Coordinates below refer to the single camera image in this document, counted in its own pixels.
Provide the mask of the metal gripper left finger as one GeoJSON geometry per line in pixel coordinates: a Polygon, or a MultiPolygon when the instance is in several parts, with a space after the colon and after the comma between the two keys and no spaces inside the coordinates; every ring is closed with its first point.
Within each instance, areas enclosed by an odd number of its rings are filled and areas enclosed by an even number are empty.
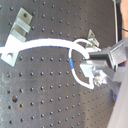
{"type": "Polygon", "coordinates": [[[92,78],[95,85],[106,84],[105,66],[99,64],[81,64],[81,70],[85,77],[92,78]]]}

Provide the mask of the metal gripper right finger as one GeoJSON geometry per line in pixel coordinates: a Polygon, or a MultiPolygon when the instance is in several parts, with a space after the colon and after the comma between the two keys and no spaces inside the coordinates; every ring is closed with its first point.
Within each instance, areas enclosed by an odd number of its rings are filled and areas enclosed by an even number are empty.
{"type": "Polygon", "coordinates": [[[111,64],[109,47],[98,52],[90,52],[89,55],[92,60],[106,60],[108,64],[111,64]]]}

